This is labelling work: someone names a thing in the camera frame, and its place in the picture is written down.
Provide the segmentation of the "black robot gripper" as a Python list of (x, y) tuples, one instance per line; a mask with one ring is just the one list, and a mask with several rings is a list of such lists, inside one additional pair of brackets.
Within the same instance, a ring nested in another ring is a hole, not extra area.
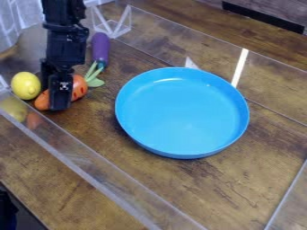
[(50, 109), (62, 111), (71, 105), (74, 77), (56, 73), (72, 73), (74, 66), (86, 63), (88, 28), (82, 23), (59, 25), (47, 22), (43, 28), (47, 30), (47, 49), (42, 59), (42, 89), (50, 89)]

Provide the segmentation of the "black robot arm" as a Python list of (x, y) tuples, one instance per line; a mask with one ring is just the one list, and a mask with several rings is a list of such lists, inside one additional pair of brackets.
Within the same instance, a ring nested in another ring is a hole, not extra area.
[(88, 28), (83, 0), (42, 0), (47, 30), (46, 57), (42, 59), (42, 85), (50, 90), (50, 109), (66, 110), (74, 92), (74, 66), (86, 63)]

